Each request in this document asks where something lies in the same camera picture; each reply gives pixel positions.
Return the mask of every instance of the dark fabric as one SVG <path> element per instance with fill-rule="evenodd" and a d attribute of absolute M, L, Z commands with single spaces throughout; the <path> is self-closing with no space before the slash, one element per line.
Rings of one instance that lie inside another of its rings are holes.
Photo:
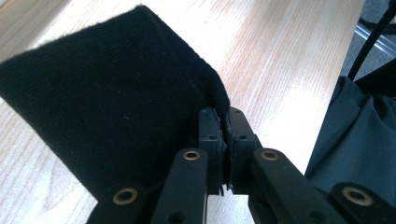
<path fill-rule="evenodd" d="M 396 98 L 396 59 L 393 59 L 374 72 L 356 81 L 361 91 L 366 94 L 386 95 Z"/>
<path fill-rule="evenodd" d="M 1 64 L 0 94 L 96 198 L 164 178 L 199 109 L 230 106 L 217 73 L 143 6 Z"/>
<path fill-rule="evenodd" d="M 355 182 L 396 206 L 396 103 L 340 77 L 305 176 L 325 191 Z"/>

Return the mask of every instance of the metal rivet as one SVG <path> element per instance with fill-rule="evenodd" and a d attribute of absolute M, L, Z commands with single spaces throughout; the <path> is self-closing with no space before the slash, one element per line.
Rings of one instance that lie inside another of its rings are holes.
<path fill-rule="evenodd" d="M 197 151 L 187 151 L 183 154 L 183 158 L 188 161 L 195 161 L 201 157 L 201 154 Z"/>
<path fill-rule="evenodd" d="M 343 189 L 343 195 L 348 200 L 358 205 L 368 206 L 373 204 L 373 199 L 366 192 L 360 189 L 345 187 Z"/>
<path fill-rule="evenodd" d="M 262 157 L 268 161 L 277 161 L 279 159 L 275 152 L 269 150 L 262 152 Z"/>
<path fill-rule="evenodd" d="M 120 189 L 113 197 L 113 203 L 127 205 L 137 198 L 137 190 L 133 188 Z"/>

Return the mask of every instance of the black fabric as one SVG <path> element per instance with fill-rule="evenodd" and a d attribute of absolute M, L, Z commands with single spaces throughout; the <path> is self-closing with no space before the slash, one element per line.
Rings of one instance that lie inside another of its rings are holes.
<path fill-rule="evenodd" d="M 396 206 L 396 102 L 340 77 L 305 176 L 325 191 L 361 184 Z"/>
<path fill-rule="evenodd" d="M 217 73 L 143 6 L 1 64 L 0 94 L 97 199 L 164 178 L 199 109 L 230 106 Z"/>
<path fill-rule="evenodd" d="M 393 59 L 374 72 L 358 79 L 356 84 L 366 94 L 386 95 L 396 98 L 396 59 Z"/>

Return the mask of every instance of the black towel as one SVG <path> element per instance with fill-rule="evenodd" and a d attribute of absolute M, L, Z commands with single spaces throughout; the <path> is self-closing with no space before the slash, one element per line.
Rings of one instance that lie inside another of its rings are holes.
<path fill-rule="evenodd" d="M 147 7 L 0 65 L 0 95 L 97 199 L 166 177 L 205 106 L 230 106 L 218 74 Z"/>

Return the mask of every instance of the wood grain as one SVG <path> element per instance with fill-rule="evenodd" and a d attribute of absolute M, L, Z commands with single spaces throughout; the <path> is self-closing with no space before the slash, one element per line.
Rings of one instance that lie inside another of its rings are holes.
<path fill-rule="evenodd" d="M 150 7 L 223 80 L 265 147 L 303 172 L 363 0 L 7 0 L 0 62 L 131 10 Z M 96 201 L 0 99 L 0 223 L 84 223 Z M 208 223 L 251 223 L 247 198 L 209 197 Z"/>

